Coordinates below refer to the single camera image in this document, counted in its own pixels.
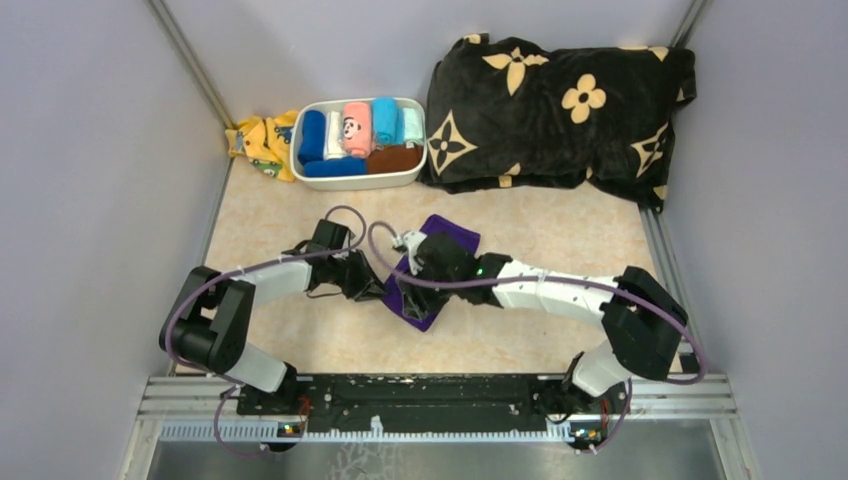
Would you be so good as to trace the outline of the pink panda towel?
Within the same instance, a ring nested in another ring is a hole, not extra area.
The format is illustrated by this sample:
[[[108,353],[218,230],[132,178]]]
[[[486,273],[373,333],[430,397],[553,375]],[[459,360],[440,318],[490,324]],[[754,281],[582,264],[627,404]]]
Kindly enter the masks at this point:
[[[347,103],[342,112],[342,139],[346,153],[367,157],[372,149],[372,136],[370,105],[364,102]]]

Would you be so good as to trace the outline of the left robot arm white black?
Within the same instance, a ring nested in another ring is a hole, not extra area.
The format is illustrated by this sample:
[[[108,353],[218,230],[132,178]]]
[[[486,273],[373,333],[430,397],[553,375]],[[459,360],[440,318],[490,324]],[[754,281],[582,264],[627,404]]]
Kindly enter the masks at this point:
[[[247,341],[255,310],[284,296],[332,285],[347,299],[382,299],[387,290],[345,225],[321,219],[311,238],[274,260],[222,273],[188,274],[160,331],[160,348],[195,368],[250,386],[277,414],[300,399],[297,370]]]

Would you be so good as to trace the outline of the purple towel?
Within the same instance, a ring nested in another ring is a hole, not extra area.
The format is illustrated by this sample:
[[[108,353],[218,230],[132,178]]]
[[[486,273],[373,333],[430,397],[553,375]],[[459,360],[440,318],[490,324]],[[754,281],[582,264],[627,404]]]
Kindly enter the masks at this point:
[[[444,233],[452,238],[461,248],[469,253],[475,253],[480,245],[481,235],[472,230],[461,227],[450,220],[437,215],[430,215],[418,230],[426,235]],[[420,332],[427,332],[437,318],[441,307],[430,313],[424,320],[417,320],[406,316],[403,312],[403,298],[398,286],[397,278],[391,274],[385,281],[387,294],[383,297],[383,304],[398,318]]]

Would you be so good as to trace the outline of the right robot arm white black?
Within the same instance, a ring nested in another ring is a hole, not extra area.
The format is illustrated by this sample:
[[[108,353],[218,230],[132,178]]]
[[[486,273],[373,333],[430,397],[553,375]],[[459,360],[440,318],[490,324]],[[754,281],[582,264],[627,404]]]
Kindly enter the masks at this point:
[[[423,320],[452,298],[472,305],[542,311],[584,321],[606,338],[578,354],[553,398],[561,410],[588,412],[612,387],[637,376],[665,381],[688,317],[644,269],[580,277],[508,255],[479,256],[445,233],[409,231],[393,245],[409,271],[399,283],[406,316]]]

